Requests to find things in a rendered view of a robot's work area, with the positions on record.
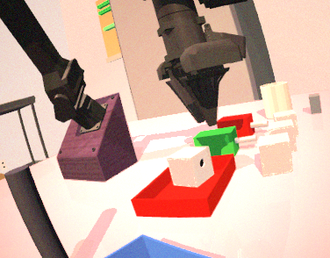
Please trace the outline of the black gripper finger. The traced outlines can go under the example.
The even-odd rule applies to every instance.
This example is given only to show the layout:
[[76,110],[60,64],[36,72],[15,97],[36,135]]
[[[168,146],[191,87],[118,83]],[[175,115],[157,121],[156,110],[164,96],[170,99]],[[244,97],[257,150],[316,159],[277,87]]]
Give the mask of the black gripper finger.
[[208,126],[218,123],[219,82],[230,69],[221,68],[205,73],[180,77],[183,86],[198,107],[200,114]]
[[193,116],[193,118],[200,124],[204,122],[204,119],[202,115],[200,114],[198,107],[194,103],[193,99],[190,97],[188,91],[183,86],[183,83],[181,82],[180,78],[166,81],[165,82],[176,95],[179,97],[179,99],[182,101],[182,103],[185,105],[185,107],[188,109],[190,114]]

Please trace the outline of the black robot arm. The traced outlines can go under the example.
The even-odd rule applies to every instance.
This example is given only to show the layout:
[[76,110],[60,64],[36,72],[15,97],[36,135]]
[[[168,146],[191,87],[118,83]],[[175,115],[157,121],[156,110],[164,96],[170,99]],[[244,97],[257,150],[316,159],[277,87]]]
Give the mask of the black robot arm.
[[[152,0],[157,20],[179,11],[197,11],[194,0]],[[27,56],[41,73],[44,90],[54,105],[54,118],[62,123],[73,119],[81,126],[80,134],[101,128],[108,104],[99,104],[84,94],[84,70],[73,58],[62,58],[25,0],[0,0],[0,18]],[[204,25],[206,42],[232,39],[246,58],[245,37],[213,32]]]

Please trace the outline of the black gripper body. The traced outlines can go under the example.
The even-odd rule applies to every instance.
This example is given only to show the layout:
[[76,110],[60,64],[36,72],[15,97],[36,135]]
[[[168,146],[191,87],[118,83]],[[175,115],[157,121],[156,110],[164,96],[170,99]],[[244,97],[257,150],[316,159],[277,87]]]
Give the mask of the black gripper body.
[[243,61],[240,45],[232,39],[206,42],[204,16],[197,11],[179,11],[158,20],[167,55],[156,69],[159,81],[174,80],[224,68],[224,64]]

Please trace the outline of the dark grey cylinder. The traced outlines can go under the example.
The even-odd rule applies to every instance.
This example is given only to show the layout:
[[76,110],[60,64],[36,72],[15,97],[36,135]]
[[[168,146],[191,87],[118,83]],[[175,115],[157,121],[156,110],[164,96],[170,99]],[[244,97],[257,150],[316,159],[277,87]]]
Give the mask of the dark grey cylinder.
[[19,213],[42,258],[69,258],[54,230],[29,166],[4,174]]

